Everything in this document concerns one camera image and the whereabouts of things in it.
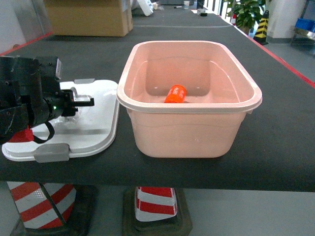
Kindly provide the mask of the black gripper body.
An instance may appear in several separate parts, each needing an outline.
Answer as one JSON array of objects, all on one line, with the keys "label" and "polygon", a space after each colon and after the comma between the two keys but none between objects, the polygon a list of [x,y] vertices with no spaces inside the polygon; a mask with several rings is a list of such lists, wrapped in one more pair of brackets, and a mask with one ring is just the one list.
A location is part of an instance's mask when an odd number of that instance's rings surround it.
[{"label": "black gripper body", "polygon": [[78,107],[91,107],[95,105],[94,98],[89,101],[75,101],[78,96],[76,89],[61,89],[59,92],[44,93],[44,101],[48,106],[48,118],[46,121],[62,117],[73,117]]}]

